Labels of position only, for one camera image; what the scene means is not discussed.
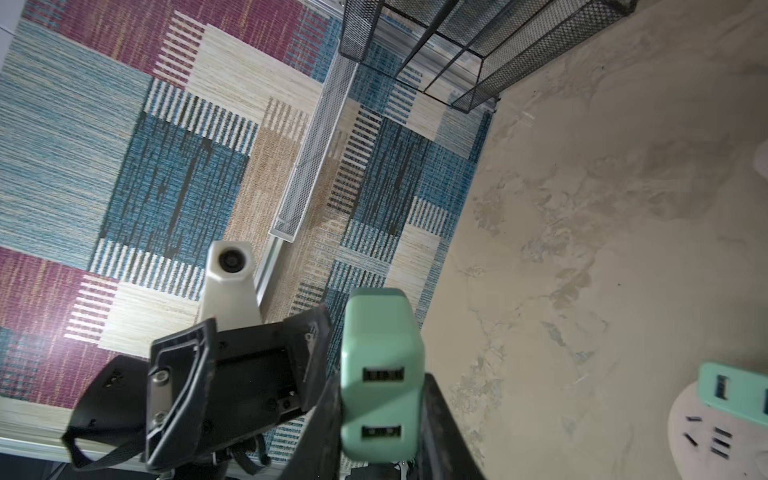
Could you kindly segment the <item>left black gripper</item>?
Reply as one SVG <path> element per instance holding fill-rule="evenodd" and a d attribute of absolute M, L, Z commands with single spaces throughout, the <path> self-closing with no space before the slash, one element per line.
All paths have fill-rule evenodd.
<path fill-rule="evenodd" d="M 146 464 L 166 472 L 232 456 L 309 412 L 326 383 L 325 306 L 281 322 L 220 331 L 208 319 L 154 341 L 147 379 Z"/>

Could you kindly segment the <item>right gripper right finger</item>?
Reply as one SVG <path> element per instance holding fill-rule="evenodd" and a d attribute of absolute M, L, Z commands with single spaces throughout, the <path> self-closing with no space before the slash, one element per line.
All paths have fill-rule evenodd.
<path fill-rule="evenodd" d="M 417 478 L 483 480 L 484 475 L 431 373 L 425 374 L 420 413 Z"/>

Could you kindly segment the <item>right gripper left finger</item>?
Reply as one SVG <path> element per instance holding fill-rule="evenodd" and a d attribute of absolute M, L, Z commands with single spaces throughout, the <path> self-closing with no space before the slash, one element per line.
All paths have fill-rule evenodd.
<path fill-rule="evenodd" d="M 340 374 L 327 381 L 299 444 L 279 480 L 339 478 L 343 419 Z"/>

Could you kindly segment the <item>green plug adapter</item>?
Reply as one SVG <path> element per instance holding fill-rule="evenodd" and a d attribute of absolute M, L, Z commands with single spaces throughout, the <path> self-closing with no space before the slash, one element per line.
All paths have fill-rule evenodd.
<path fill-rule="evenodd" d="M 394 463 L 416 456 L 424 377 L 425 346 L 405 293 L 352 291 L 340 354 L 340 436 L 349 459 Z"/>
<path fill-rule="evenodd" d="M 704 405 L 767 427 L 767 375 L 705 362 L 698 370 L 697 395 Z"/>

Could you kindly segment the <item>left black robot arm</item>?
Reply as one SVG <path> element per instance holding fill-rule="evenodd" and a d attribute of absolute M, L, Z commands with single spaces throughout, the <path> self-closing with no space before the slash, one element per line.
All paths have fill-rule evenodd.
<path fill-rule="evenodd" d="M 62 442 L 77 471 L 134 457 L 161 479 L 223 479 L 269 467 L 267 431 L 320 399 L 332 324 L 325 306 L 220 331 L 210 318 L 115 357 L 78 400 Z"/>

